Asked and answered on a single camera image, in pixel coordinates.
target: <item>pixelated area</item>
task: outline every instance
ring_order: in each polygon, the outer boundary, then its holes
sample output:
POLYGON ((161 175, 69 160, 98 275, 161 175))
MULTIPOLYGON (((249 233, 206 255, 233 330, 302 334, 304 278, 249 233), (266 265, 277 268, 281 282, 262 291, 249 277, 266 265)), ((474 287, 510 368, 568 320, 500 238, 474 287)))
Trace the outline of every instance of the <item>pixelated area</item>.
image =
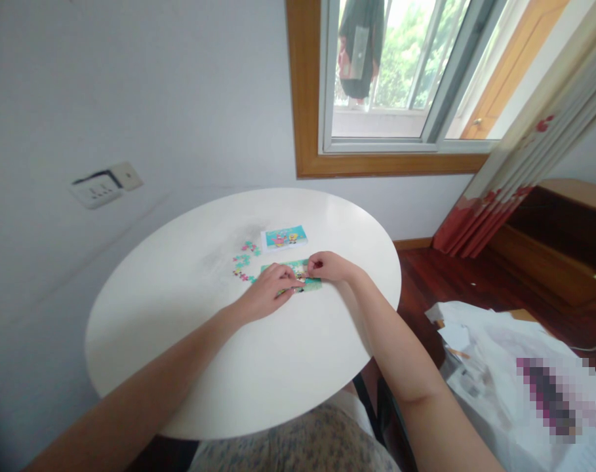
POLYGON ((585 427, 596 428, 595 403, 579 391, 575 375, 565 374, 586 367, 589 375, 595 375, 594 360, 519 357, 516 365, 517 375, 528 387, 525 404, 549 428, 552 442, 578 443, 585 427))

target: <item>person's left hand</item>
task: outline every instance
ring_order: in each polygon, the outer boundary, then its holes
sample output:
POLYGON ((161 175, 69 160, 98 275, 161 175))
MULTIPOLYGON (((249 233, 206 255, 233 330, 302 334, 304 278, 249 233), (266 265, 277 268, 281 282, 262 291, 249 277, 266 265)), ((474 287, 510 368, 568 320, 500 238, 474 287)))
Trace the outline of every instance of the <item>person's left hand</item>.
POLYGON ((246 323, 271 315, 294 294, 293 287, 305 284, 296 279, 288 265, 271 264, 254 284, 233 304, 246 323))

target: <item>wooden door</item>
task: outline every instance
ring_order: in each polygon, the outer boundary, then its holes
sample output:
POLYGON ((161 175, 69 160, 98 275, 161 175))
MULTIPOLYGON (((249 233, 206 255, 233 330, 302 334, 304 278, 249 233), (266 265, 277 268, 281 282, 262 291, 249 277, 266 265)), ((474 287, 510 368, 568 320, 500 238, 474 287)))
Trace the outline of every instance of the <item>wooden door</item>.
POLYGON ((485 139, 569 0, 530 0, 461 139, 485 139))

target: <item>white wall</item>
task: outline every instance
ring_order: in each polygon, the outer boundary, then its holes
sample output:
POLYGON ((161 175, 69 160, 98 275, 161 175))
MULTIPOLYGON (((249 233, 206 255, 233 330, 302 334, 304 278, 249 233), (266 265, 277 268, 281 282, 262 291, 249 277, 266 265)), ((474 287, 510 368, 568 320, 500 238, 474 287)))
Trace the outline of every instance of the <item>white wall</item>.
POLYGON ((232 193, 298 186, 432 236, 471 176, 296 181, 284 2, 0 0, 0 468, 97 398, 92 301, 142 239, 232 193), (129 160, 145 185, 98 210, 68 192, 129 160))
POLYGON ((591 125, 547 178, 575 178, 596 184, 596 123, 591 125))

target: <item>wooden floor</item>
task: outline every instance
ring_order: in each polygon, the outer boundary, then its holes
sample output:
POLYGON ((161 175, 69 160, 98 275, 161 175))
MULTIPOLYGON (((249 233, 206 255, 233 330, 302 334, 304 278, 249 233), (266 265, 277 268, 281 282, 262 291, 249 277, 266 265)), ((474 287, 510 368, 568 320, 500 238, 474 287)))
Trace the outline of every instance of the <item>wooden floor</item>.
MULTIPOLYGON (((424 312, 435 302, 451 300, 495 311, 524 308, 569 346, 596 346, 596 309, 562 314, 498 265, 487 251, 477 259, 452 258, 434 249, 399 252, 403 285, 398 313, 436 364, 442 363, 444 351, 424 312)), ((596 368, 596 351, 575 353, 593 359, 596 368)))

